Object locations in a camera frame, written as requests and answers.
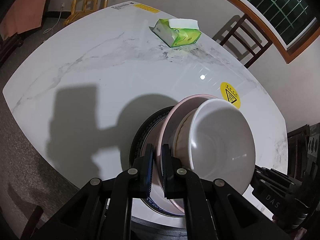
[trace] pink plate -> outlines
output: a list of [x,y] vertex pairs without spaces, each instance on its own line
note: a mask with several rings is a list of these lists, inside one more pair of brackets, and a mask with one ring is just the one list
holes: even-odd
[[[158,140],[156,143],[156,164],[158,169],[158,175],[160,184],[163,183],[162,176],[162,168],[161,168],[161,146],[164,143],[168,143],[170,148],[172,148],[173,137],[175,135],[175,131],[179,126],[182,119],[187,115],[190,111],[198,108],[203,102],[208,99],[217,98],[208,94],[198,94],[189,96],[183,100],[181,100],[168,114],[164,123],[161,127]],[[184,212],[184,209],[178,205],[174,200],[170,200],[171,203],[179,209],[181,212]]]

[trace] screw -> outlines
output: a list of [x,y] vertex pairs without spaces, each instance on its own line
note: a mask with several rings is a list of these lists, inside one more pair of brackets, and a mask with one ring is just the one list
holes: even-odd
[[224,181],[222,179],[216,179],[214,181],[215,185],[217,185],[218,187],[223,187],[224,186]]
[[186,175],[187,171],[184,168],[177,169],[177,173],[180,175]]
[[98,185],[100,183],[100,179],[98,178],[93,178],[92,180],[90,180],[90,184],[92,186]]
[[137,174],[137,173],[138,173],[138,170],[135,169],[135,168],[131,168],[131,169],[128,169],[128,173],[129,173],[130,175],[134,175],[134,174]]

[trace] white tissue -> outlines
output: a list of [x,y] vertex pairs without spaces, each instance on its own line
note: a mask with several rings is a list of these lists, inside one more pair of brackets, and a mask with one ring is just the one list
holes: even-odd
[[172,29],[197,29],[198,21],[192,19],[169,19],[169,27]]

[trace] stack of dishes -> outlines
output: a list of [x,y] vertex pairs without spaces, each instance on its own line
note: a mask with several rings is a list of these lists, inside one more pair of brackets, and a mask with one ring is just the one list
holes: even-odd
[[156,147],[152,188],[144,203],[171,217],[184,216],[183,200],[167,200],[162,189],[161,146],[201,179],[224,179],[240,194],[250,184],[255,148],[250,127],[241,112],[228,101],[212,95],[192,95],[176,106],[164,108],[139,128],[130,150],[130,165],[143,156],[147,143]]

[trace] pink cloth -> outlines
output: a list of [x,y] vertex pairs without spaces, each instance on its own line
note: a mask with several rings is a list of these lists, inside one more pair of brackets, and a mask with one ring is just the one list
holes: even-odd
[[0,23],[2,38],[40,27],[44,4],[45,0],[15,0]]

